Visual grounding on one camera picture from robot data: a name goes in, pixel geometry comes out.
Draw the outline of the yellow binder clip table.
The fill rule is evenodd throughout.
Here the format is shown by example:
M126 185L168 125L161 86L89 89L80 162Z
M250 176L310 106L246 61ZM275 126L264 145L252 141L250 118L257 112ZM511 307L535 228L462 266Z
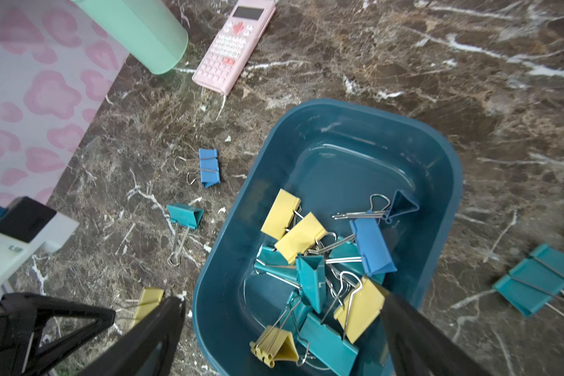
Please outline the yellow binder clip table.
M165 290L161 288L143 288L138 299L130 300L119 309L121 321L125 321L127 329L131 330L153 310L155 310L165 297Z

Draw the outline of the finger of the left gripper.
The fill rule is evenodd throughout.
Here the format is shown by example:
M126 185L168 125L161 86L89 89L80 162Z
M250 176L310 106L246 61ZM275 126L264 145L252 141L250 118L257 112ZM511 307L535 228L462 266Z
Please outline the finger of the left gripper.
M34 293L5 294L0 300L0 375L44 375L111 327L115 311ZM49 344L42 332L50 319L88 320Z

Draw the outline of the teal binder clip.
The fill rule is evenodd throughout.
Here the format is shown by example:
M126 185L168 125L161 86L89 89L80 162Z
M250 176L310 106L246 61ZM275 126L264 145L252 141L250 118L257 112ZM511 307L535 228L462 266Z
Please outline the teal binder clip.
M170 222L174 225L172 253L168 258L169 266L180 264L178 244L184 244L190 230L197 230L204 215L204 210L190 205L175 203L167 206Z

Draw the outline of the teal binder clip table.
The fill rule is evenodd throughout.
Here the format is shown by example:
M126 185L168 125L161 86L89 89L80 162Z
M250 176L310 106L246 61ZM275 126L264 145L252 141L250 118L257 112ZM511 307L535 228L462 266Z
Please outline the teal binder clip table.
M548 308L564 319L557 307L558 302L564 304L564 253L547 244L537 246L497 280L493 290L527 318Z

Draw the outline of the blue binder clip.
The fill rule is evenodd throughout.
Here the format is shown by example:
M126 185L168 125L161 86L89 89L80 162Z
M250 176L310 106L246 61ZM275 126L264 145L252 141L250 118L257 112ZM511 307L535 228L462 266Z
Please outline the blue binder clip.
M177 172L186 174L186 182L199 182L204 188L221 183L219 154L216 149L198 149L196 158L177 157L173 162Z

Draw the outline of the teal plastic storage box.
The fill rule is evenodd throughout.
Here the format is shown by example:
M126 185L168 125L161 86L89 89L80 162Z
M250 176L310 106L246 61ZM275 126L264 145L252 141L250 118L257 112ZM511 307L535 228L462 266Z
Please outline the teal plastic storage box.
M291 286L253 269L272 239L261 227L279 190L301 200L339 236L338 212L366 210L371 195L411 193L419 210L381 225L397 271L385 288L420 307L462 198L462 165L434 128L408 117L336 100L312 100L288 111L267 137L198 279L193 304L200 348L222 375L318 375L281 362L268 368L251 354L280 315Z

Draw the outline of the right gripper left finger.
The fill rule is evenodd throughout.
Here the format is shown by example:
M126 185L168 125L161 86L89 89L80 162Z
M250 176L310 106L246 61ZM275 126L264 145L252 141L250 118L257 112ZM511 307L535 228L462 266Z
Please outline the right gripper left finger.
M169 375L183 330L186 302L164 299L81 375Z

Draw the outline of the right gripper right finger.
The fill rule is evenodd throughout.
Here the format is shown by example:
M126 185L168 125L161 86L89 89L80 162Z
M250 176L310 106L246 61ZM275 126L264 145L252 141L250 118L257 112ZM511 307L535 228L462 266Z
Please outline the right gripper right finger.
M382 294L382 323L396 374L490 374L408 302L388 290Z

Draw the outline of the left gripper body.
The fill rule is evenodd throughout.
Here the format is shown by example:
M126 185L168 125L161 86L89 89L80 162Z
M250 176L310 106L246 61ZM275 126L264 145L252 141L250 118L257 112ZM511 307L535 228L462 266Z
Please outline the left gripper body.
M78 221L29 197L0 206L0 291L37 250L58 252L78 226Z

